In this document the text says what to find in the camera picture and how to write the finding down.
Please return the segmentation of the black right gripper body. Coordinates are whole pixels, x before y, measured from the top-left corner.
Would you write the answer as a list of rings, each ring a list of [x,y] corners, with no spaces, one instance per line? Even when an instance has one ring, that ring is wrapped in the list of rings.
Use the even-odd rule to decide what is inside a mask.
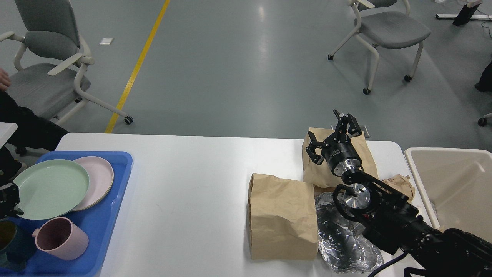
[[[360,170],[362,159],[349,142],[329,145],[325,148],[325,159],[335,176],[341,177],[349,170]]]

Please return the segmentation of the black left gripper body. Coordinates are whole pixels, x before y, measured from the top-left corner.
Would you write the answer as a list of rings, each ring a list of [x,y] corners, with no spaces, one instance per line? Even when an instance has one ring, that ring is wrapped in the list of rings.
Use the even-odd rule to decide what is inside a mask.
[[[8,216],[8,195],[4,190],[0,190],[0,219]]]

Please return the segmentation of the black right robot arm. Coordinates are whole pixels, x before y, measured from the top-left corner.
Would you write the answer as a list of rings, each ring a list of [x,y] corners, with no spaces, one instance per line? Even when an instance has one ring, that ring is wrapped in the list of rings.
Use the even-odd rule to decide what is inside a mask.
[[[456,228],[441,232],[425,223],[417,207],[408,203],[408,196],[364,172],[362,159],[351,143],[352,137],[362,135],[356,118],[333,112],[338,120],[334,133],[318,141],[308,131],[306,153],[317,165],[326,161],[331,174],[341,178],[342,184],[332,193],[339,213],[361,223],[363,236],[380,250],[403,252],[370,276],[411,255],[421,268],[405,268],[405,277],[490,277],[491,243]]]

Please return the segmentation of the person's hand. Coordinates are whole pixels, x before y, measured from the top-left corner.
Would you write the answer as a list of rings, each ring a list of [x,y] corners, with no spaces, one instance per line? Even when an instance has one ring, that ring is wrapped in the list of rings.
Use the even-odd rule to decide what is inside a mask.
[[[0,90],[5,92],[11,86],[10,75],[3,68],[0,68]]]

